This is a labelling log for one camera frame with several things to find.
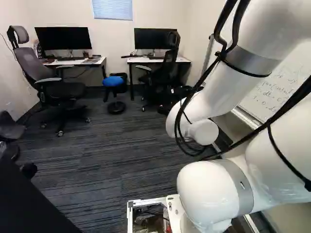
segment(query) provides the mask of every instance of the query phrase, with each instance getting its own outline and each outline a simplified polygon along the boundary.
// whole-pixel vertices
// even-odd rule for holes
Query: monitor
[[[137,50],[169,50],[168,36],[177,29],[134,28],[135,49]]]
[[[89,50],[92,49],[88,28],[46,27],[35,28],[43,50]]]

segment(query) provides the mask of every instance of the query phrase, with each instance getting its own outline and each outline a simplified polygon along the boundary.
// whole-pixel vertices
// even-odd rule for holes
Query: blue stool
[[[117,97],[117,93],[120,91],[120,87],[126,85],[124,79],[121,76],[109,76],[103,80],[103,86],[105,87],[104,102],[107,102],[109,93],[112,92],[114,97]],[[108,112],[110,114],[120,114],[126,109],[125,103],[116,101],[108,104]]]

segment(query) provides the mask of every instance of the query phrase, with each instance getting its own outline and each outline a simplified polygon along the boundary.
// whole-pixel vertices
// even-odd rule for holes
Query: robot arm
[[[207,118],[232,110],[299,43],[311,37],[310,12],[309,0],[250,1],[237,46],[217,64],[204,89],[184,109],[188,119],[185,115],[181,117],[182,135],[201,145],[214,142],[218,129]],[[179,109],[180,103],[172,108],[166,121],[171,137],[175,136]],[[284,157],[311,180],[310,109],[308,96],[273,123],[270,133],[265,129],[258,134],[243,155],[185,166],[177,178],[179,199],[185,211],[179,230],[221,233],[237,216],[284,203],[311,201],[311,192],[281,160],[270,139],[272,134]],[[184,224],[186,219],[192,223],[190,228]]]
[[[217,126],[207,118],[231,111],[262,78],[302,41],[311,37],[307,0],[252,0],[241,22],[239,41],[214,68],[204,89],[184,109],[190,120],[181,116],[184,137],[192,137],[201,145],[213,143]],[[175,137],[174,124],[180,109],[177,103],[166,121],[166,130]]]

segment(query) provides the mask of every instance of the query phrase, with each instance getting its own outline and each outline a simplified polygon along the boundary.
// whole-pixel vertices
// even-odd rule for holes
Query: whiteboard
[[[311,43],[300,44],[240,102],[240,108],[266,122],[311,75]]]

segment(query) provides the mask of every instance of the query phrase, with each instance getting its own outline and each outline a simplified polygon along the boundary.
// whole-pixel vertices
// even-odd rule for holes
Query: window
[[[94,18],[132,20],[132,0],[92,0]]]

